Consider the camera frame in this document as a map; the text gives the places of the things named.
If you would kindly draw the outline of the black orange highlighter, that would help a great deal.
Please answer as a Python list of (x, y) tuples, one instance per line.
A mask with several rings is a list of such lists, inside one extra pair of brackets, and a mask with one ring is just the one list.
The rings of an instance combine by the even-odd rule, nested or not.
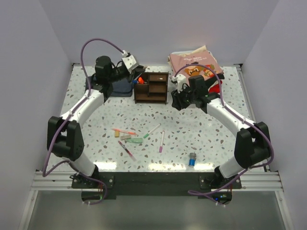
[(139, 77), (138, 78), (138, 83), (139, 84), (145, 84), (145, 81), (144, 81), (144, 79), (142, 77)]

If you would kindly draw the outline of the pink capped white marker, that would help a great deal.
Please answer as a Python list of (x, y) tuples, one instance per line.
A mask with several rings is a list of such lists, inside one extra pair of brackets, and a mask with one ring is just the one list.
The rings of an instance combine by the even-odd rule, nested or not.
[(161, 136), (161, 141), (160, 141), (159, 153), (162, 153), (162, 151), (163, 151), (164, 138), (165, 138), (165, 131), (163, 130), (162, 136)]

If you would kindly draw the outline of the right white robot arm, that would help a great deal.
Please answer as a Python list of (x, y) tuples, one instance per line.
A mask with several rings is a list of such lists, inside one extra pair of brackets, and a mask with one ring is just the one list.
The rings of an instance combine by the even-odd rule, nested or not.
[(233, 157), (214, 170), (213, 182), (217, 187), (225, 188), (232, 177), (271, 158), (272, 145), (264, 122), (247, 119), (226, 105), (219, 93), (209, 92), (203, 76), (186, 78), (179, 74), (172, 77), (172, 82), (177, 85), (171, 93), (173, 108), (180, 111), (193, 104), (221, 122), (236, 138)]

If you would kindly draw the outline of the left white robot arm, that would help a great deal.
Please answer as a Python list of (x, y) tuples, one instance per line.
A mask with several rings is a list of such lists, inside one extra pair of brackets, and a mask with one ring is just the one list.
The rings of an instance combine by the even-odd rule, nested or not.
[(92, 113), (110, 97), (113, 83), (126, 79), (132, 82), (144, 73), (135, 56), (127, 54), (121, 59), (120, 66), (114, 66), (110, 57), (100, 56), (95, 61), (94, 74), (86, 75), (85, 92), (81, 99), (66, 113), (53, 116), (47, 125), (47, 156), (43, 167), (43, 176), (47, 170), (50, 155), (54, 154), (69, 163), (83, 176), (82, 182), (89, 188), (99, 184), (98, 167), (84, 153), (82, 127)]

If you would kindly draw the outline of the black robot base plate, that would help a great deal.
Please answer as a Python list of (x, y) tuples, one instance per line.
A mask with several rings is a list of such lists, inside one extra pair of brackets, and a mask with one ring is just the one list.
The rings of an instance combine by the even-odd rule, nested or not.
[(100, 184), (75, 173), (71, 187), (82, 191), (82, 201), (116, 199), (118, 196), (187, 196), (189, 190), (207, 193), (227, 184), (217, 184), (213, 172), (100, 172)]

